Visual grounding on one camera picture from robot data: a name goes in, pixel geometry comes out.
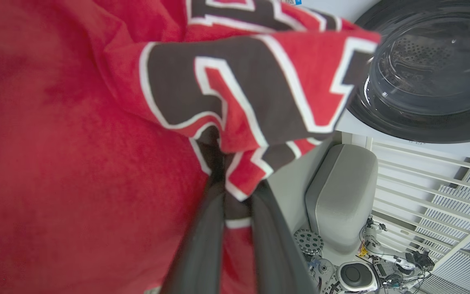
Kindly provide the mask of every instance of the cable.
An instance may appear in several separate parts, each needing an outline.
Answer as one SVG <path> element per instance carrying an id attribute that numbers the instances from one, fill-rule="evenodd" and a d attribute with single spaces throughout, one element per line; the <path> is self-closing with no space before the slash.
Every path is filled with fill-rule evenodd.
<path id="1" fill-rule="evenodd" d="M 366 245 L 364 244 L 364 241 L 363 241 L 362 239 L 365 238 L 364 233 L 366 232 L 366 225 L 367 225 L 367 223 L 362 227 L 362 229 L 361 229 L 360 232 L 358 233 L 358 239 L 360 239 L 360 242 L 362 243 L 362 245 L 363 245 L 364 247 L 366 247 Z M 408 261 L 406 258 L 401 258 L 401 257 L 399 257 L 398 255 L 378 253 L 378 252 L 375 252 L 375 251 L 371 251 L 371 252 L 372 252 L 372 253 L 375 253 L 375 254 L 382 254 L 382 255 L 387 255 L 387 256 L 398 257 L 398 258 L 403 259 L 403 260 L 405 260 L 405 261 L 407 261 L 407 262 L 410 262 L 410 261 Z"/>
<path id="2" fill-rule="evenodd" d="M 390 286 L 393 286 L 394 284 L 401 285 L 403 283 L 403 278 L 397 274 L 390 274 L 384 278 L 384 280 L 390 281 L 389 284 Z"/>
<path id="3" fill-rule="evenodd" d="M 371 263 L 370 261 L 365 260 L 365 259 L 363 259 L 362 257 L 360 257 L 360 256 L 358 256 L 358 255 L 355 255 L 355 256 L 358 257 L 359 259 L 362 259 L 363 261 L 367 262 L 368 264 L 371 264 L 371 265 L 373 265 L 373 266 L 375 265 L 375 263 Z"/>
<path id="4" fill-rule="evenodd" d="M 429 272 L 429 275 L 428 275 L 427 277 L 426 277 L 426 274 L 425 274 L 425 272 L 424 272 L 423 278 L 419 278 L 419 279 L 416 280 L 416 281 L 418 281 L 418 289 L 417 289 L 416 292 L 414 292 L 413 294 L 416 294 L 416 293 L 420 292 L 420 288 L 422 287 L 422 284 L 424 283 L 424 281 L 425 281 L 426 279 L 429 279 L 429 277 L 432 276 L 432 273 L 431 273 L 429 270 L 426 270 L 426 272 Z"/>

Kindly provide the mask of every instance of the wires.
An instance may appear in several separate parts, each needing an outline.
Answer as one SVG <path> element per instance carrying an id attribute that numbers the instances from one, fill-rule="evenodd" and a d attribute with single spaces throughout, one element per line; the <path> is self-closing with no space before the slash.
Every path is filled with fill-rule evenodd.
<path id="1" fill-rule="evenodd" d="M 425 272 L 423 273 L 423 278 L 418 278 L 417 281 L 418 281 L 418 290 L 416 290 L 416 292 L 414 292 L 414 294 L 417 294 L 418 292 L 420 292 L 420 288 L 422 287 L 422 284 L 424 283 L 424 281 L 426 279 L 429 279 L 431 276 L 432 276 L 432 273 L 430 271 L 426 271 L 426 272 L 429 272 L 429 275 L 426 277 L 426 274 Z"/>
<path id="2" fill-rule="evenodd" d="M 395 288 L 403 284 L 403 278 L 397 274 L 390 274 L 384 278 L 384 288 Z"/>
<path id="3" fill-rule="evenodd" d="M 358 256 L 358 255 L 356 255 L 356 254 L 355 254 L 355 257 L 357 257 L 357 258 L 359 258 L 359 259 L 362 259 L 363 261 L 367 262 L 368 264 L 371 264 L 371 265 L 373 265 L 373 266 L 375 265 L 375 263 L 374 263 L 374 262 L 373 262 L 373 263 L 371 263 L 371 262 L 370 262 L 370 261 L 368 261 L 367 259 L 363 259 L 362 257 L 360 257 L 360 256 Z"/>
<path id="4" fill-rule="evenodd" d="M 362 229 L 361 229 L 360 232 L 358 233 L 358 239 L 360 239 L 360 242 L 362 243 L 362 246 L 364 246 L 364 248 L 366 247 L 366 245 L 364 244 L 364 241 L 363 241 L 363 239 L 365 238 L 364 235 L 366 234 L 366 225 L 367 225 L 367 223 L 362 227 Z M 400 259 L 403 259 L 403 260 L 409 262 L 407 259 L 401 258 L 401 257 L 399 257 L 399 256 L 397 256 L 397 255 L 378 253 L 378 252 L 371 251 L 371 250 L 369 250 L 369 249 L 367 249 L 367 248 L 366 248 L 366 250 L 367 250 L 367 251 L 370 251 L 370 252 L 372 252 L 372 253 L 375 253 L 375 254 L 381 254 L 381 255 L 393 256 L 393 257 L 396 256 L 396 257 L 398 257 L 398 258 L 400 258 Z"/>

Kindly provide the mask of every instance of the white slats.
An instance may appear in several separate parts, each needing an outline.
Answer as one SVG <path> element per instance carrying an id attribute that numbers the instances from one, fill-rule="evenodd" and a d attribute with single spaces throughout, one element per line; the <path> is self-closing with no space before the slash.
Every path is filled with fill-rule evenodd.
<path id="1" fill-rule="evenodd" d="M 470 290 L 470 256 L 457 252 L 443 266 L 434 270 L 433 274 Z"/>
<path id="2" fill-rule="evenodd" d="M 405 165 L 401 165 L 401 164 L 397 164 L 397 163 L 393 163 L 393 162 L 388 162 L 388 161 L 385 161 L 385 160 L 378 160 L 378 164 L 380 164 L 381 166 L 385 166 L 387 168 L 401 169 L 401 170 L 406 171 L 406 172 L 426 176 L 426 177 L 429 177 L 429 178 L 435 178 L 435 179 L 442 180 L 444 182 L 449 182 L 449 183 L 462 185 L 462 186 L 470 188 L 470 183 L 469 182 L 465 182 L 463 180 L 459 180 L 459 179 L 455 179 L 455 178 L 451 178 L 451 177 L 446 177 L 446 176 L 443 176 L 443 175 L 438 175 L 438 174 L 435 174 L 435 173 L 430 173 L 430 172 L 427 172 L 427 171 L 422 171 L 421 169 L 414 169 L 413 167 L 409 167 L 409 166 L 405 166 Z"/>
<path id="3" fill-rule="evenodd" d="M 432 202 L 429 202 L 429 201 L 426 201 L 426 200 L 423 200 L 423 199 L 420 199 L 420 198 L 417 198 L 417 197 L 414 197 L 414 196 L 411 196 L 411 195 L 400 193 L 400 192 L 395 191 L 393 189 L 385 188 L 385 187 L 382 187 L 382 186 L 377 186 L 377 189 L 382 190 L 384 192 L 391 193 L 393 195 L 400 196 L 400 197 L 405 198 L 405 199 L 410 200 L 410 201 L 414 201 L 414 202 L 416 202 L 419 205 L 422 205 L 424 207 L 435 209 L 435 210 L 438 210 L 439 212 L 444 212 L 446 214 L 451 214 L 453 216 L 456 216 L 459 219 L 470 221 L 470 215 L 468 215 L 468 214 L 464 214 L 462 212 L 457 212 L 453 209 L 446 208 L 446 207 L 443 207 L 441 205 L 437 205 L 435 203 L 432 203 Z"/>
<path id="4" fill-rule="evenodd" d="M 401 231 L 406 231 L 406 232 L 410 233 L 411 235 L 418 236 L 418 237 L 420 237 L 420 238 L 429 240 L 429 241 L 431 241 L 431 242 L 433 242 L 433 243 L 436 243 L 436 244 L 438 244 L 438 245 L 441 245 L 441 246 L 443 246 L 443 247 L 445 247 L 445 248 L 447 248 L 447 249 L 452 249 L 452 248 L 453 248 L 453 246 L 451 246 L 451 245 L 449 245 L 449 244 L 447 244 L 447 243 L 444 243 L 444 242 L 442 242 L 442 241 L 440 241 L 440 240 L 436 240 L 435 238 L 426 236 L 426 235 L 424 235 L 424 234 L 421 234 L 421 233 L 418 233 L 418 232 L 415 232 L 415 231 L 411 231 L 410 229 L 407 229 L 406 227 L 402 227 L 402 226 L 400 226 L 400 225 L 397 225 L 396 223 L 390 222 L 390 221 L 388 221 L 388 220 L 386 220 L 386 219 L 383 219 L 383 218 L 381 218 L 381 217 L 379 217 L 379 216 L 373 215 L 373 219 L 375 219 L 375 220 L 377 220 L 377 221 L 379 221 L 379 222 L 381 222 L 381 223 L 384 223 L 384 224 L 387 224 L 387 225 L 391 225 L 391 226 L 393 226 L 393 227 L 396 227 L 397 229 L 400 229 Z"/>
<path id="5" fill-rule="evenodd" d="M 391 145 L 378 143 L 378 142 L 375 142 L 375 146 L 391 149 L 391 150 L 398 151 L 398 152 L 405 153 L 405 154 L 409 154 L 409 155 L 412 155 L 412 156 L 420 156 L 420 157 L 423 157 L 423 158 L 426 158 L 426 159 L 438 160 L 438 161 L 445 162 L 445 163 L 451 163 L 451 164 L 455 164 L 457 166 L 463 166 L 463 167 L 467 167 L 467 168 L 470 169 L 470 163 L 465 162 L 465 161 L 454 160 L 454 159 L 445 158 L 445 157 L 442 157 L 442 156 L 434 156 L 434 155 L 429 154 L 429 153 L 418 152 L 418 151 L 415 151 L 415 150 L 400 148 L 400 147 L 391 146 Z"/>
<path id="6" fill-rule="evenodd" d="M 470 294 L 470 162 L 418 146 L 364 142 L 380 167 L 373 219 L 388 233 L 379 241 L 398 251 L 429 248 L 435 276 L 420 292 Z M 469 169 L 463 179 L 455 178 L 460 168 Z"/>
<path id="7" fill-rule="evenodd" d="M 417 222 L 414 222 L 414 221 L 412 221 L 412 220 L 408 220 L 408 219 L 405 219 L 405 218 L 396 216 L 395 214 L 392 214 L 392 213 L 390 213 L 390 212 L 387 212 L 387 211 L 384 210 L 384 209 L 380 209 L 380 208 L 373 207 L 373 210 L 374 210 L 375 212 L 380 212 L 381 214 L 385 214 L 386 216 L 390 216 L 390 217 L 392 217 L 392 218 L 399 219 L 399 220 L 401 220 L 401 221 L 403 221 L 403 222 L 406 222 L 406 223 L 408 223 L 408 224 L 410 224 L 410 225 L 414 225 L 415 227 L 421 227 L 422 229 L 426 229 L 426 230 L 428 230 L 428 231 L 430 231 L 430 232 L 433 232 L 433 233 L 438 234 L 438 235 L 440 235 L 440 236 L 449 238 L 449 239 L 451 239 L 451 240 L 453 240 L 453 241 L 456 241 L 456 242 L 460 242 L 460 241 L 461 241 L 460 238 L 456 238 L 455 236 L 452 236 L 452 235 L 443 233 L 443 232 L 441 232 L 441 231 L 438 231 L 438 230 L 436 230 L 436 229 L 433 229 L 432 227 L 427 227 L 426 225 L 422 225 L 422 224 L 417 223 Z"/>
<path id="8" fill-rule="evenodd" d="M 397 183 L 397 184 L 407 186 L 409 188 L 413 188 L 413 189 L 420 190 L 420 191 L 423 191 L 423 192 L 431 193 L 433 195 L 440 195 L 442 197 L 447 197 L 449 199 L 453 199 L 455 201 L 463 202 L 463 203 L 466 203 L 466 204 L 470 205 L 470 200 L 466 199 L 466 198 L 460 198 L 460 197 L 457 197 L 455 195 L 444 193 L 444 192 L 441 192 L 441 191 L 438 191 L 438 190 L 435 190 L 435 189 L 431 189 L 431 188 L 427 188 L 427 187 L 424 187 L 424 186 L 416 185 L 416 184 L 406 182 L 404 180 L 397 179 L 397 178 L 394 178 L 394 177 L 389 177 L 389 176 L 386 176 L 386 175 L 378 175 L 378 177 L 381 178 L 381 179 L 386 179 L 386 180 L 388 180 L 390 182 L 393 182 L 393 183 Z"/>
<path id="9" fill-rule="evenodd" d="M 430 221 L 433 221 L 433 222 L 436 222 L 436 223 L 439 223 L 440 225 L 445 225 L 446 227 L 450 227 L 451 229 L 455 229 L 459 232 L 462 232 L 462 233 L 465 233 L 465 234 L 468 234 L 470 231 L 468 229 L 464 229 L 462 227 L 458 227 L 457 225 L 452 225 L 451 223 L 449 222 L 445 222 L 445 221 L 442 221 L 442 220 L 439 220 L 439 219 L 435 219 L 435 218 L 432 218 L 426 214 L 421 214 L 420 212 L 416 212 L 414 210 L 410 210 L 410 209 L 407 209 L 405 207 L 402 207 L 400 205 L 397 205 L 395 203 L 390 203 L 388 201 L 385 201 L 384 199 L 380 199 L 380 198 L 377 198 L 375 199 L 375 201 L 378 201 L 378 202 L 381 202 L 381 203 L 385 203 L 393 208 L 396 208 L 396 209 L 399 209 L 403 212 L 407 212 L 409 214 L 413 214 L 415 216 L 419 216 L 420 218 L 423 218 L 423 219 L 428 219 Z"/>

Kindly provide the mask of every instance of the washing machine drum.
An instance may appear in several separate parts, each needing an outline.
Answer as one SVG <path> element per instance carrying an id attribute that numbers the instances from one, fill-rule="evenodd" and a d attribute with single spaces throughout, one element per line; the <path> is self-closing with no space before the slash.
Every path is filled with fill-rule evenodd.
<path id="1" fill-rule="evenodd" d="M 382 43 L 349 111 L 399 138 L 469 142 L 470 1 L 382 0 L 357 24 Z"/>

